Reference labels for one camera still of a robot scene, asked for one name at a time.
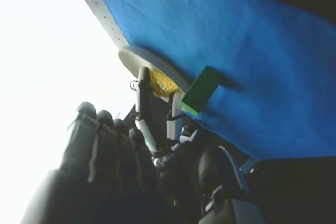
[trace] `robotic hand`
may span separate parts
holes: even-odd
[[[156,193],[156,170],[139,130],[85,102],[67,135],[60,169],[40,185],[22,224],[179,222]]]

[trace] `white background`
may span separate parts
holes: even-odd
[[[0,223],[59,165],[76,107],[124,117],[133,79],[84,0],[0,0]]]

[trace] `green block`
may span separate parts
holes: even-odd
[[[181,107],[197,116],[222,80],[219,72],[206,66],[184,94]]]

